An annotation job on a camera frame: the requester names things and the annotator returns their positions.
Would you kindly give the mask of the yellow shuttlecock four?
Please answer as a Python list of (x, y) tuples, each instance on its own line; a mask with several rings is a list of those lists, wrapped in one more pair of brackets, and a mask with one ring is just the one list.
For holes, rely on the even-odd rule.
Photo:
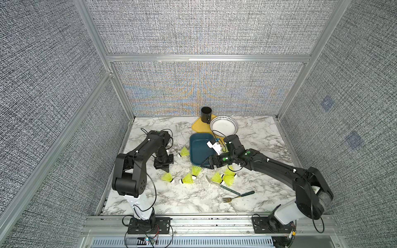
[(197, 176), (201, 173), (202, 168), (200, 166), (192, 166), (192, 179), (196, 180)]

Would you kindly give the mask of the teal plastic storage box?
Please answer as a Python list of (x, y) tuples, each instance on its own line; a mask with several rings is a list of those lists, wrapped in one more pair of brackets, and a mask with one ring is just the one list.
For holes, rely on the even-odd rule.
[(211, 141), (213, 136), (209, 133), (195, 133), (189, 138), (190, 161), (193, 165), (200, 166), (200, 164), (211, 155), (216, 155), (216, 152), (207, 146), (207, 142)]

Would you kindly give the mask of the yellow shuttlecock three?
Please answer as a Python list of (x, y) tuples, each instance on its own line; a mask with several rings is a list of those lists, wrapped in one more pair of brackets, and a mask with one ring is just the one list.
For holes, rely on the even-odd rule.
[(185, 177), (183, 177), (181, 180), (179, 180), (180, 184), (193, 184), (194, 179), (193, 175), (191, 173), (188, 173)]

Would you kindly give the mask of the yellow shuttlecock one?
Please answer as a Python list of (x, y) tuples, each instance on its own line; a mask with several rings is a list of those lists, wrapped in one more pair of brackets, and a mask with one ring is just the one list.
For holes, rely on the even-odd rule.
[(189, 155), (190, 155), (190, 152), (189, 152), (189, 149), (187, 147), (183, 147), (181, 149), (181, 151), (178, 153), (179, 157), (186, 157), (186, 156), (189, 156)]

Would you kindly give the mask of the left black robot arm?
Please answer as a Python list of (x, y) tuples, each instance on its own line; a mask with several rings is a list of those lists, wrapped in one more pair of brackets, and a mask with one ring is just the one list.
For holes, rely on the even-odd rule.
[(134, 150), (118, 154), (115, 160), (112, 189), (119, 195), (130, 195), (135, 198), (143, 194), (147, 184), (146, 163), (154, 159), (154, 168), (169, 172), (174, 163), (174, 155), (166, 147), (171, 135), (166, 130), (151, 130), (145, 140)]

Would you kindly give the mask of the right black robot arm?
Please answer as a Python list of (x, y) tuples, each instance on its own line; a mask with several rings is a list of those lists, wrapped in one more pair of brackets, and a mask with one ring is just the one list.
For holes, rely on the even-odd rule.
[(226, 153), (209, 155), (202, 162), (213, 169), (238, 164), (250, 171), (266, 174), (295, 191), (295, 199), (276, 207), (271, 217), (286, 225), (308, 217), (319, 220), (334, 198), (329, 185), (320, 171), (314, 167), (303, 169), (271, 159), (254, 149), (245, 149), (237, 135), (224, 138)]

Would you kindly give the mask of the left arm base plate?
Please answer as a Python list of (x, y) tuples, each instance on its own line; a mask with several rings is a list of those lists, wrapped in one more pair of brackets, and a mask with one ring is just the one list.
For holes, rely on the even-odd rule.
[(171, 218), (154, 218), (145, 221), (131, 218), (127, 234), (169, 234), (170, 224)]

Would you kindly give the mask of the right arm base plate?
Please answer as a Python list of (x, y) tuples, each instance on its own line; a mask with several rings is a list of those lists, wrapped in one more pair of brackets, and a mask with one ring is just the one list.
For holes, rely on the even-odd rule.
[(295, 230), (293, 222), (282, 225), (275, 218), (268, 216), (253, 215), (251, 222), (255, 234), (289, 234)]

